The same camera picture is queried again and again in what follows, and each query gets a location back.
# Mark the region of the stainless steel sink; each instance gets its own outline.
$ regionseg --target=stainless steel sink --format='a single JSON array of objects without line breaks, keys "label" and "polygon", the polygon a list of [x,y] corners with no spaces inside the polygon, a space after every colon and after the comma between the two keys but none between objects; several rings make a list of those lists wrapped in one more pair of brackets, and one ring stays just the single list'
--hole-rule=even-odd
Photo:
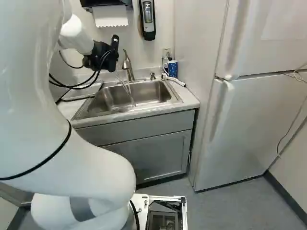
[{"label": "stainless steel sink", "polygon": [[105,83],[94,98],[85,101],[72,119],[80,120],[182,102],[172,86],[164,80],[143,80],[129,85],[134,103],[118,82]]}]

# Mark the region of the faucet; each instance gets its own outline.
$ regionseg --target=faucet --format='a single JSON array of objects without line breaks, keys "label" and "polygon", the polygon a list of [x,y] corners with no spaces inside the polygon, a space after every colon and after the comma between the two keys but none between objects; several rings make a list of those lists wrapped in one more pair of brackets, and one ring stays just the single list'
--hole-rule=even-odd
[{"label": "faucet", "polygon": [[128,81],[135,81],[134,75],[133,75],[133,69],[132,69],[132,64],[130,61],[130,58],[128,57],[127,51],[124,49],[125,52],[125,60],[123,62],[122,69],[125,69],[128,74]]}]

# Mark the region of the paper towel dispenser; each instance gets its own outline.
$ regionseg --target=paper towel dispenser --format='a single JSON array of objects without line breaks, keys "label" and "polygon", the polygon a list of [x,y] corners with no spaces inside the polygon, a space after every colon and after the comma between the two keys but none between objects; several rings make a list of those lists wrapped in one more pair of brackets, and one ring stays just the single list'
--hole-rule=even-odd
[{"label": "paper towel dispenser", "polygon": [[131,5],[132,0],[80,0],[82,7]]}]

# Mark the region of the white refrigerator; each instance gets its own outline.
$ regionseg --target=white refrigerator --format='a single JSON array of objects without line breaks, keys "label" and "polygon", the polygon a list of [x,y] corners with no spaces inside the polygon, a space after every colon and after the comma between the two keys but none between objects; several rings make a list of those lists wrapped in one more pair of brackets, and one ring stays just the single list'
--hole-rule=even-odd
[{"label": "white refrigerator", "polygon": [[262,175],[300,109],[279,152],[303,123],[307,84],[291,76],[307,62],[306,23],[305,0],[176,0],[179,78],[201,102],[195,191]]}]

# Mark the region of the running water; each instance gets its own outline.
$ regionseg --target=running water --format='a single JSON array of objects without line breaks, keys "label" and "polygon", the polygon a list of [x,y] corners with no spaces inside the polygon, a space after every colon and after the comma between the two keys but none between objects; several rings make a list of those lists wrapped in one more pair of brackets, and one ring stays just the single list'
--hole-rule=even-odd
[{"label": "running water", "polygon": [[116,64],[116,69],[115,69],[115,76],[116,76],[117,80],[121,83],[121,85],[124,87],[124,90],[126,91],[126,93],[128,94],[128,97],[129,97],[130,100],[131,100],[131,105],[132,105],[132,107],[136,107],[136,104],[135,104],[134,99],[133,99],[133,97],[132,97],[132,93],[131,93],[131,88],[130,88],[129,80],[128,80],[128,78],[127,78],[127,83],[128,83],[128,84],[127,84],[128,86],[127,86],[126,83],[125,83],[125,81],[120,79],[117,64]]}]

